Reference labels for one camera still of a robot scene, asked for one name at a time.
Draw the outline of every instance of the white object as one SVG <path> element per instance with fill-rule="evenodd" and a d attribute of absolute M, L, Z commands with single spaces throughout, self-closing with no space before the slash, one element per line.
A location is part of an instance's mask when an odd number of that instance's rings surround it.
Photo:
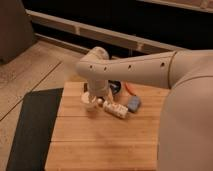
<path fill-rule="evenodd" d="M 119 118 L 125 119 L 127 117 L 128 114 L 128 108 L 121 105 L 121 104 L 116 104 L 116 103 L 111 103 L 109 101 L 105 101 L 103 104 L 103 109 L 114 115 L 117 116 Z"/>
<path fill-rule="evenodd" d="M 91 95 L 88 91 L 82 94 L 81 101 L 83 102 L 87 111 L 91 111 L 96 106 L 96 97 Z"/>

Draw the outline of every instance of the wooden cutting board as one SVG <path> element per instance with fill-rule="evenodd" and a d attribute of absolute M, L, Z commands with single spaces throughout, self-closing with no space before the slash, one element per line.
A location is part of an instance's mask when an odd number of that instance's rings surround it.
<path fill-rule="evenodd" d="M 142 107 L 126 120 L 102 108 L 88 113 L 83 83 L 67 82 L 56 119 L 46 171 L 154 171 L 161 107 L 168 90 L 132 85 Z M 125 104 L 122 90 L 116 101 Z"/>

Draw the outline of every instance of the gray floor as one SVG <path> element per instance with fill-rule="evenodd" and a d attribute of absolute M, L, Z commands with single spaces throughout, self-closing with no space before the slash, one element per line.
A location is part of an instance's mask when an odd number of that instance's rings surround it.
<path fill-rule="evenodd" d="M 78 81 L 76 62 L 83 54 L 39 41 L 12 62 L 0 66 L 0 171 L 8 161 L 26 92 L 63 87 Z"/>

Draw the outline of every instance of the black cloth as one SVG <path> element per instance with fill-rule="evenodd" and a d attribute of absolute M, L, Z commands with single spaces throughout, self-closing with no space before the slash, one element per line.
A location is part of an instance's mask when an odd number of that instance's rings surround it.
<path fill-rule="evenodd" d="M 62 91 L 53 89 L 25 95 L 7 171 L 44 170 Z"/>

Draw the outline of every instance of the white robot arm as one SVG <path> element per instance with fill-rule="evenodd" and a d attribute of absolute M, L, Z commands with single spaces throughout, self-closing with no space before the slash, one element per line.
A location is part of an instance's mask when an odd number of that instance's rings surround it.
<path fill-rule="evenodd" d="M 107 80 L 171 89 L 161 113 L 158 171 L 212 171 L 213 50 L 108 58 L 96 47 L 76 66 L 94 96 L 108 94 Z"/>

